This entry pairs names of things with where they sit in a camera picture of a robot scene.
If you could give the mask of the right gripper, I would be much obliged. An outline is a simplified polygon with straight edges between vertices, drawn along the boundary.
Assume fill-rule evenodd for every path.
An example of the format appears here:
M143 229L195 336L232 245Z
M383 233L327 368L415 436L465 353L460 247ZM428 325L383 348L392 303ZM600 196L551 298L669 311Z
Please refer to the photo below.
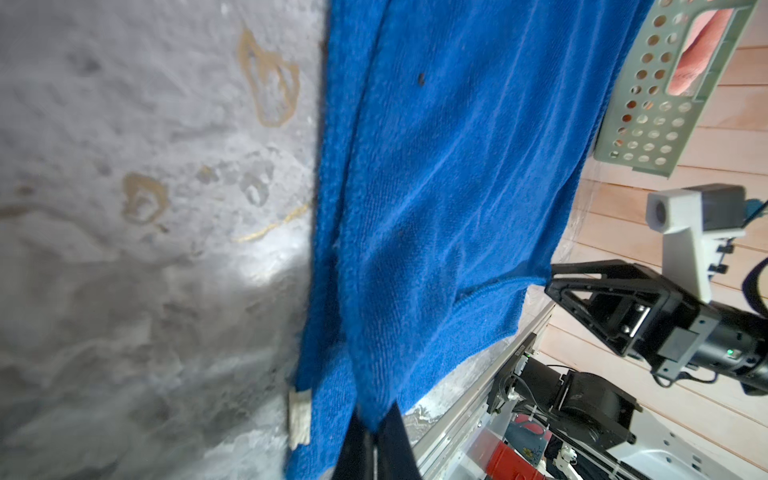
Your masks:
M554 264L545 293L611 352L645 360L670 384L720 323L712 306L622 260Z

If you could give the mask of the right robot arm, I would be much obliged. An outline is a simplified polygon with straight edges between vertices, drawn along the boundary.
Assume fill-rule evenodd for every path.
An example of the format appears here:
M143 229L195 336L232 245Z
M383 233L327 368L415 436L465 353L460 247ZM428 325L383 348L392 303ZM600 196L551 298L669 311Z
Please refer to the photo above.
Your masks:
M763 397L767 307L759 281L765 269L758 264L743 281L747 310L703 301L680 282L621 260L556 264L545 291L612 353L646 362L660 387L691 381L704 369ZM497 372L488 410L524 413L552 433L565 476L574 477L574 462L585 460L610 479L726 477L625 390L593 373L559 373L533 359L532 346L526 338Z

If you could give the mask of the blue towel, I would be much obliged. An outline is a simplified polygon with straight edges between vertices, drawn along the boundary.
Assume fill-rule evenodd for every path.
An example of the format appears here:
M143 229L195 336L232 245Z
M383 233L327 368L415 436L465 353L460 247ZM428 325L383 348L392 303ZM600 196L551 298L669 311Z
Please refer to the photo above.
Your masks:
M340 455L516 333L544 284L647 1L335 1L310 308L295 381Z

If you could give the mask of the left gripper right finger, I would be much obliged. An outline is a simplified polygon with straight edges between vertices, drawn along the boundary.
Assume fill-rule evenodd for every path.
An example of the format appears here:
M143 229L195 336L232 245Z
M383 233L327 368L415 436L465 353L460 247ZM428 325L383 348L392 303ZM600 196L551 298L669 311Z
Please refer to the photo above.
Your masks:
M376 478L379 480L421 480L397 403L387 412L377 430Z

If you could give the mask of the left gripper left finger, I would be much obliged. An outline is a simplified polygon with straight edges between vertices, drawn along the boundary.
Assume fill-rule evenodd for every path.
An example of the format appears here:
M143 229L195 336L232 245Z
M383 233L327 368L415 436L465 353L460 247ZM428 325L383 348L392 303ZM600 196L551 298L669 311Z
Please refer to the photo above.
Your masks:
M373 480L375 473L375 434L355 411L334 468L332 480Z

